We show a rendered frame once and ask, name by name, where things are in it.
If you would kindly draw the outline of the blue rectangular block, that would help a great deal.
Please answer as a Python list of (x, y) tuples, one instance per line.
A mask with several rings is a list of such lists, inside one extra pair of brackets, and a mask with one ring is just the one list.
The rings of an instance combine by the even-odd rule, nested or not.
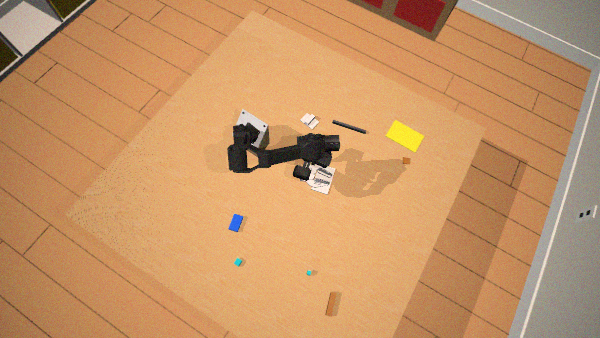
[(243, 216), (234, 214), (228, 229), (231, 231), (234, 231), (234, 232), (238, 232), (240, 225), (242, 223), (242, 220), (243, 220)]

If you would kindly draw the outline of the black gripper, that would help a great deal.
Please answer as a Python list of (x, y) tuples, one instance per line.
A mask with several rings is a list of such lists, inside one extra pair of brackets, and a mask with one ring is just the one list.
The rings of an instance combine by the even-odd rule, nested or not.
[[(310, 174), (311, 174), (311, 170), (309, 169), (309, 166), (312, 161), (308, 161), (305, 159), (302, 159), (302, 160), (304, 161), (303, 166), (300, 166), (300, 165), (295, 166), (294, 171), (293, 171), (293, 177), (308, 181)], [(307, 166), (306, 166), (306, 164), (307, 164)]]

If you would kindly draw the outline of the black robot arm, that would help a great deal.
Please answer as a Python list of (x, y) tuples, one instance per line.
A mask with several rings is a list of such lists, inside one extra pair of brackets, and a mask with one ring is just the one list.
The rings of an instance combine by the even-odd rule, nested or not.
[[(248, 122), (249, 123), (249, 122)], [(234, 173), (250, 173), (258, 168), (270, 168), (271, 165), (305, 159), (312, 161), (311, 165), (326, 168), (332, 160), (331, 151), (339, 151), (339, 135), (309, 134), (297, 137), (293, 146), (263, 150), (252, 144), (257, 140), (260, 131), (252, 124), (233, 126), (234, 144), (227, 148), (229, 170)], [(258, 154), (258, 165), (248, 168), (247, 149)]]

